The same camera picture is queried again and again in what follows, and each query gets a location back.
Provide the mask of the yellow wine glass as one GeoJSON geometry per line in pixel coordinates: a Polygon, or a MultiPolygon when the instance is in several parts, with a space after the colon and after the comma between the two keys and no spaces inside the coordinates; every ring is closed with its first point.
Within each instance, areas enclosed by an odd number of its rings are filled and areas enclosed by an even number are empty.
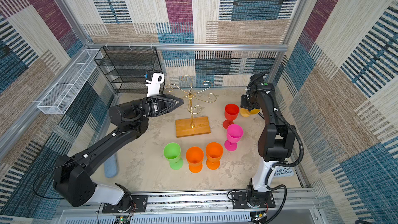
{"type": "Polygon", "coordinates": [[[257,115],[258,113],[260,113],[260,110],[259,110],[259,109],[253,109],[253,110],[251,110],[251,111],[249,111],[249,110],[247,110],[247,109],[244,109],[244,108],[241,108],[241,109],[240,109],[240,114],[241,114],[243,117],[250,117],[250,116],[253,116],[253,115],[257,115]]]}

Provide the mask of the red wine glass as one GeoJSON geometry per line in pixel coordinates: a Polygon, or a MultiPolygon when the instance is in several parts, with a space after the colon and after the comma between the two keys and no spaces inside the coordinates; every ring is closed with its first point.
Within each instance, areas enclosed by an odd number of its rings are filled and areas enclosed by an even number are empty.
{"type": "Polygon", "coordinates": [[[234,120],[239,114],[240,108],[235,104],[228,104],[224,108],[225,121],[223,122],[223,127],[227,129],[230,125],[234,124],[234,120]]]}

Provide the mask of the pink wine glass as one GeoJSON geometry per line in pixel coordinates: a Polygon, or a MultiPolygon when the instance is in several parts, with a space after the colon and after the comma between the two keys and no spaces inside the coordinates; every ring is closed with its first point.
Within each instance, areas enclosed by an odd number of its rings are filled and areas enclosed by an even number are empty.
{"type": "Polygon", "coordinates": [[[237,143],[241,140],[243,135],[244,131],[240,125],[229,125],[227,128],[227,140],[224,143],[225,148],[228,151],[235,151],[237,149],[237,143]]]}

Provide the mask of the green wine glass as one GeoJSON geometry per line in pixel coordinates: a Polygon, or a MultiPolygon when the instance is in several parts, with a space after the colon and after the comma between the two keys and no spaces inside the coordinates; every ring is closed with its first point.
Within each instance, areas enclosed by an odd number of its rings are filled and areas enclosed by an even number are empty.
{"type": "Polygon", "coordinates": [[[183,166],[181,147],[177,143],[169,143],[163,149],[163,155],[169,162],[171,169],[179,170],[183,166]]]}

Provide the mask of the small orange wine glass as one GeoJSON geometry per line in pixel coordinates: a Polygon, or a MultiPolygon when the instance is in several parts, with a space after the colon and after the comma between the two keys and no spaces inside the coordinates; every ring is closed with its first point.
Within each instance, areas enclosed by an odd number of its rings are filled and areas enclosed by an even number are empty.
{"type": "Polygon", "coordinates": [[[204,153],[199,147],[191,147],[186,152],[186,160],[192,173],[199,173],[203,168],[204,153]]]}

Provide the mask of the large orange wine glass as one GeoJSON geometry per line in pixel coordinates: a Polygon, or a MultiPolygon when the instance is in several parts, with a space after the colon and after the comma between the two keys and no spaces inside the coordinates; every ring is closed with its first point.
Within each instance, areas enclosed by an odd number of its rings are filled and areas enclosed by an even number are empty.
{"type": "Polygon", "coordinates": [[[209,143],[206,146],[206,165],[210,170],[216,170],[220,167],[220,159],[223,155],[223,147],[216,142],[209,143]]]}

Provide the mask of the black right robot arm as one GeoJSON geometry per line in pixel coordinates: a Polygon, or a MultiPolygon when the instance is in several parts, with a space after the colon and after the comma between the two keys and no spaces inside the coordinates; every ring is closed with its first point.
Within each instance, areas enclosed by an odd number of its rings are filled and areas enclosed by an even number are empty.
{"type": "Polygon", "coordinates": [[[277,190],[277,187],[271,187],[276,170],[296,167],[304,156],[303,142],[295,126],[282,115],[275,87],[266,83],[263,76],[251,76],[240,101],[241,108],[245,110],[260,110],[265,122],[258,140],[259,166],[246,191],[247,205],[252,208],[268,205],[272,191],[277,190]]]}

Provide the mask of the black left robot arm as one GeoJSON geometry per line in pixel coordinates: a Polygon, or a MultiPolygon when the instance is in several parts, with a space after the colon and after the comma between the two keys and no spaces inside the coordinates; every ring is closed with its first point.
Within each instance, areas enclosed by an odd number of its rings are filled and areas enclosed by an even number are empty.
{"type": "Polygon", "coordinates": [[[159,117],[183,105],[183,100],[170,94],[158,94],[112,106],[108,115],[116,128],[89,148],[56,161],[53,188],[73,207],[104,203],[117,212],[133,207],[131,193],[122,185],[102,184],[91,175],[107,159],[128,143],[141,137],[149,127],[149,118],[159,117]]]}

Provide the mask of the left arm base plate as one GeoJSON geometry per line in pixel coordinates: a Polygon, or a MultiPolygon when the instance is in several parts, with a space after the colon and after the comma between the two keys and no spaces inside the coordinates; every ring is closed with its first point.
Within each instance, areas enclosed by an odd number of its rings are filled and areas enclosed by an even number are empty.
{"type": "Polygon", "coordinates": [[[117,213],[143,213],[146,211],[148,195],[124,196],[116,205],[105,203],[102,209],[103,214],[117,213]]]}

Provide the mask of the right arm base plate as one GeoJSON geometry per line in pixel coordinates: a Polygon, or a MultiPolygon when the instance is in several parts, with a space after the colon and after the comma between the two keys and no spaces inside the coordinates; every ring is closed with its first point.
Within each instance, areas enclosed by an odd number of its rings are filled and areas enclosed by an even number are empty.
{"type": "Polygon", "coordinates": [[[275,208],[275,198],[270,191],[246,193],[246,192],[232,192],[230,193],[234,209],[245,208],[275,208]]]}

